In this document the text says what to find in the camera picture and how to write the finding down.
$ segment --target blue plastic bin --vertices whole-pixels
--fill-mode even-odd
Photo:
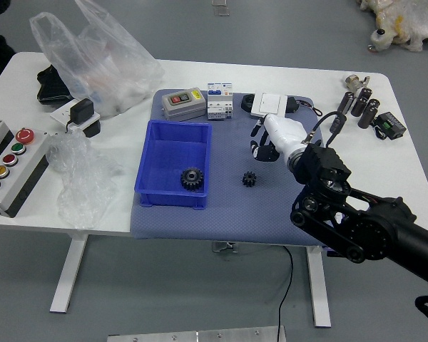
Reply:
[[[149,121],[135,183],[141,206],[206,208],[212,131],[209,123]],[[188,167],[203,172],[203,184],[196,191],[188,191],[180,183]]]

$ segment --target green button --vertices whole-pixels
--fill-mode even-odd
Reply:
[[[26,152],[26,147],[24,146],[24,144],[18,142],[11,147],[11,151],[15,155],[21,155],[22,153]]]

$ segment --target plastic bag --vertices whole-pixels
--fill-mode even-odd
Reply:
[[[398,44],[411,51],[421,51],[428,39],[428,0],[357,0],[363,11],[376,14],[378,29],[371,35],[376,51]]]
[[[42,12],[30,19],[34,37],[74,98],[92,100],[102,118],[123,113],[156,89],[163,69],[105,9],[92,0],[75,2],[89,22],[79,36]]]
[[[58,196],[58,214],[77,229],[96,227],[117,193],[112,176],[122,168],[91,147],[82,130],[53,135],[46,158],[61,173],[63,190]]]

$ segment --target small black gear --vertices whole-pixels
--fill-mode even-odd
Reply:
[[[196,167],[189,167],[180,175],[180,183],[184,189],[189,191],[200,189],[203,179],[203,173]]]
[[[255,176],[255,173],[251,171],[247,171],[243,176],[243,184],[246,187],[253,187],[255,185],[256,180],[257,176]]]

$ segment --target robotic arm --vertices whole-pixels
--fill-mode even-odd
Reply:
[[[309,142],[314,130],[306,135],[294,120],[267,115],[252,136],[261,125],[270,144],[265,145],[266,133],[260,145],[252,141],[255,159],[274,161],[283,153],[287,168],[305,186],[290,214],[296,227],[354,263],[387,257],[428,281],[428,231],[414,223],[417,217],[401,197],[381,198],[352,189],[347,182],[351,172],[337,153]],[[266,160],[267,154],[273,158]],[[348,197],[367,202],[369,208],[355,209],[346,203]],[[426,303],[428,296],[416,300],[428,317]]]

